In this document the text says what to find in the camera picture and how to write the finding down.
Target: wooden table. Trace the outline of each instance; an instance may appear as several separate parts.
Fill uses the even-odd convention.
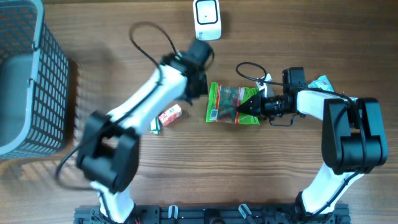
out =
[[[52,32],[79,66],[76,136],[90,112],[106,112],[122,103],[153,71],[129,42],[133,22],[160,24],[182,50],[194,38],[191,1],[52,4],[45,10]],[[208,71],[209,82],[254,86],[234,71],[242,61],[260,63],[277,82],[283,69],[300,66],[308,81],[326,74],[336,91],[380,101],[389,158],[341,198],[349,204],[353,223],[398,219],[397,10],[393,1],[222,1],[223,35],[210,42],[216,60]],[[142,29],[136,38],[156,59],[171,51],[154,30]],[[255,68],[243,71],[262,75]],[[267,122],[205,123],[206,102],[202,97],[192,107],[180,103],[182,118],[160,136],[142,138],[141,164],[131,185],[134,201],[293,202],[322,164],[322,123],[310,117],[297,119],[291,128],[273,128]],[[54,184],[53,170],[62,154],[0,163],[0,223],[71,223],[74,208],[98,203],[94,193],[70,192]],[[82,176],[73,164],[64,178],[80,184]]]

